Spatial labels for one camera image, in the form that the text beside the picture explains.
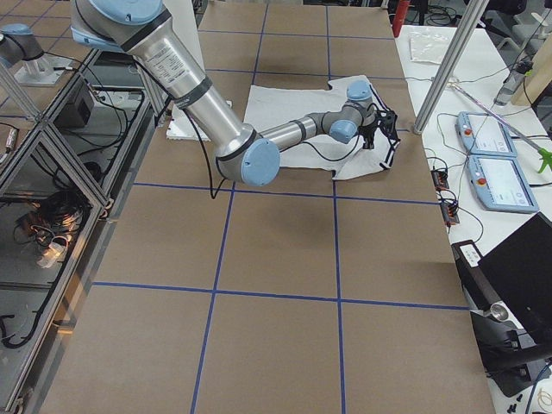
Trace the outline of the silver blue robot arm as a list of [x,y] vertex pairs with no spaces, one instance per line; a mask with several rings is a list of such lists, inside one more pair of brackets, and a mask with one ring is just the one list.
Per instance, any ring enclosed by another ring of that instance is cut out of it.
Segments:
[[228,180],[250,186],[270,183],[279,171],[280,153],[317,135],[347,143],[361,135],[373,148],[380,130],[396,148],[396,114],[379,109],[367,81],[353,82],[337,112],[311,113],[257,132],[226,104],[185,44],[173,31],[173,17],[161,1],[73,1],[73,39],[87,47],[137,58],[150,77],[191,114],[214,144],[216,168]]
[[1,27],[1,63],[11,68],[20,61],[41,58],[44,50],[31,28],[23,23],[11,23]]

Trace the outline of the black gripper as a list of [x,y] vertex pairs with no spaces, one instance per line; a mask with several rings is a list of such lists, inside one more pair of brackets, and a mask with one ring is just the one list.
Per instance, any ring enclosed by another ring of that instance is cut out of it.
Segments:
[[374,149],[375,133],[379,130],[389,141],[397,140],[396,131],[397,114],[393,110],[375,110],[374,120],[361,126],[364,149]]

